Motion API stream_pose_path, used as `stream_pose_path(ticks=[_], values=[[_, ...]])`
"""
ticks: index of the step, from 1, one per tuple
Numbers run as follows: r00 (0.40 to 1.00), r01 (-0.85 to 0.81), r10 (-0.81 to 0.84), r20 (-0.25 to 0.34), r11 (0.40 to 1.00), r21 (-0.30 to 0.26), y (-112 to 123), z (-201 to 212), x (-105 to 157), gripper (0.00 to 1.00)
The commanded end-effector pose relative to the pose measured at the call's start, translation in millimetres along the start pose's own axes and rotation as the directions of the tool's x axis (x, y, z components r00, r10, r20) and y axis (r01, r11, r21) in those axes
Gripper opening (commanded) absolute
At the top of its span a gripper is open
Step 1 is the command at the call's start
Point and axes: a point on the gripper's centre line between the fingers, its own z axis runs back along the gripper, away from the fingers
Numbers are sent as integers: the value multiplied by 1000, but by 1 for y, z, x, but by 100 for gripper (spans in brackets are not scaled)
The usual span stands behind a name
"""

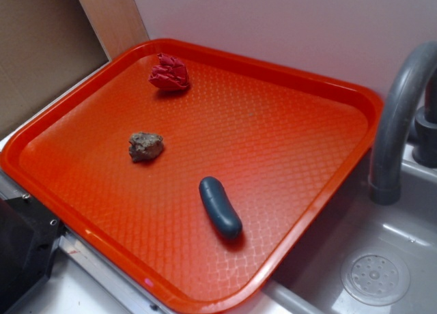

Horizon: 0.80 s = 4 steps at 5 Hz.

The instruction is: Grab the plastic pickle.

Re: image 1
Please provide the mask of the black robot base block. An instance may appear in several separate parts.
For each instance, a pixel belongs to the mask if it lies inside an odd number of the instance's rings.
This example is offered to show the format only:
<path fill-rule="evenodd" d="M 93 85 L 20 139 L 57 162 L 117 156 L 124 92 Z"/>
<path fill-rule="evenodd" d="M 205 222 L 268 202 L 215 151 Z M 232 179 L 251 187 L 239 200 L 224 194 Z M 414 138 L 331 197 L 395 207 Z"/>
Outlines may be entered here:
<path fill-rule="evenodd" d="M 30 195 L 1 200 L 2 313 L 11 313 L 50 279 L 63 228 Z"/>

